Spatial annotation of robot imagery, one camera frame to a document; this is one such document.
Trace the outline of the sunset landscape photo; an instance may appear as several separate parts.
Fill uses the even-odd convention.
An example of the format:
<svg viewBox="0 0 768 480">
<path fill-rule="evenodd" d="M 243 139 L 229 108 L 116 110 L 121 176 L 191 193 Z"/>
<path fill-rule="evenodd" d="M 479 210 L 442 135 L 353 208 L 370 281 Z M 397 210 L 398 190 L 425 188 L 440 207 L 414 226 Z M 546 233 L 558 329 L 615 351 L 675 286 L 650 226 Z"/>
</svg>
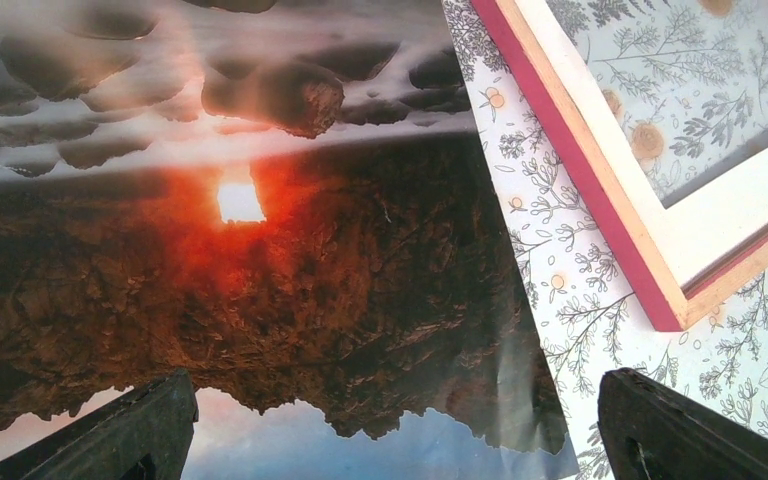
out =
<svg viewBox="0 0 768 480">
<path fill-rule="evenodd" d="M 188 371 L 186 479 L 567 479 L 440 1 L 0 1 L 0 460 Z"/>
</svg>

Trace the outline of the pink wooden picture frame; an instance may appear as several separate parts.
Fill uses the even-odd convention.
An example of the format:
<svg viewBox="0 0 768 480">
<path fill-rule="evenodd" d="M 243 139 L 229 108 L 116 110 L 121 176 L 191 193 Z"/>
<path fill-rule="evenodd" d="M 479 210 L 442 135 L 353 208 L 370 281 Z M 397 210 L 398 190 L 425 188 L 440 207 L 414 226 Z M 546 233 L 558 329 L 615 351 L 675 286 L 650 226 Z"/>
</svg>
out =
<svg viewBox="0 0 768 480">
<path fill-rule="evenodd" d="M 768 148 L 664 206 L 547 3 L 474 7 L 655 329 L 691 327 L 768 267 Z"/>
</svg>

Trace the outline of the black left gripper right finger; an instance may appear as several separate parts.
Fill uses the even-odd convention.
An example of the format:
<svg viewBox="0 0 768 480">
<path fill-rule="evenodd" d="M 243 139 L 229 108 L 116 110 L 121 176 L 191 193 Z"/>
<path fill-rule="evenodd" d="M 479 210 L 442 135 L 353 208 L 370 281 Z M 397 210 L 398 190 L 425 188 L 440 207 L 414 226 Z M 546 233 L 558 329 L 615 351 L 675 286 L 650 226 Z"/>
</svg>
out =
<svg viewBox="0 0 768 480">
<path fill-rule="evenodd" d="M 768 439 L 631 368 L 602 376 L 597 425 L 616 479 L 768 479 Z"/>
</svg>

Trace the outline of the white mat board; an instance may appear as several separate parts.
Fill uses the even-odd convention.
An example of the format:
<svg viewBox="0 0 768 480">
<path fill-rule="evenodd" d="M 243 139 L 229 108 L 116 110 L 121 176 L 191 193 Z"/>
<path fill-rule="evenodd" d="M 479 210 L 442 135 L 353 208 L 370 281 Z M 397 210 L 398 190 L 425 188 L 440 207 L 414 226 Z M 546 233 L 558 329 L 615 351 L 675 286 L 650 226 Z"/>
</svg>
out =
<svg viewBox="0 0 768 480">
<path fill-rule="evenodd" d="M 615 251 L 690 289 L 768 265 L 768 1 L 502 1 L 523 80 Z"/>
</svg>

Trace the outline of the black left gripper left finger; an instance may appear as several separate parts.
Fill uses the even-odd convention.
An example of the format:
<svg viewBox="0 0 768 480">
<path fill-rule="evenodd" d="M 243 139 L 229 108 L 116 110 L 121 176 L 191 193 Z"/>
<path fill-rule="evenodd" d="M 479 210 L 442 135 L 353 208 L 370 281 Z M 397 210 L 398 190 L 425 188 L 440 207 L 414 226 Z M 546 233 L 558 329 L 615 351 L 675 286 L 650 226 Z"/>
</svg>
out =
<svg viewBox="0 0 768 480">
<path fill-rule="evenodd" d="M 1 460 L 0 479 L 179 479 L 198 415 L 178 369 Z"/>
</svg>

